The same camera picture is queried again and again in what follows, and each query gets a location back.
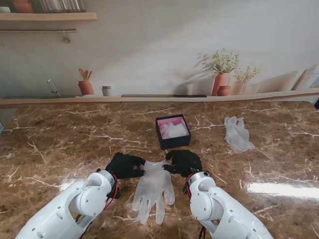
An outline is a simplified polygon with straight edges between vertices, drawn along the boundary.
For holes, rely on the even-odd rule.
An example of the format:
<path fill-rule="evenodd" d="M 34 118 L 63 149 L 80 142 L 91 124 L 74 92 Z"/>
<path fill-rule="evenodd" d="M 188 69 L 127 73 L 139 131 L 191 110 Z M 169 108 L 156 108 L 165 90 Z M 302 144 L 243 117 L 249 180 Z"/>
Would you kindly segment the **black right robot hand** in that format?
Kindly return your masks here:
<path fill-rule="evenodd" d="M 190 150 L 172 150 L 166 154 L 166 160 L 171 160 L 171 164 L 165 164 L 163 169 L 171 174 L 188 177 L 202 171 L 199 156 Z"/>

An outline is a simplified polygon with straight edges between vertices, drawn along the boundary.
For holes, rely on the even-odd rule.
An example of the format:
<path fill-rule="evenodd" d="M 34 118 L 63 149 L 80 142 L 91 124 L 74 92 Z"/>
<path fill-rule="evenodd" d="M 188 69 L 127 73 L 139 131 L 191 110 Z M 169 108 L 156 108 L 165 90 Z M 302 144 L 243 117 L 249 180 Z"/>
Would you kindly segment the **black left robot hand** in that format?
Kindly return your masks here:
<path fill-rule="evenodd" d="M 105 170 L 114 174 L 117 179 L 142 177 L 145 173 L 142 169 L 145 162 L 141 157 L 117 152 Z"/>

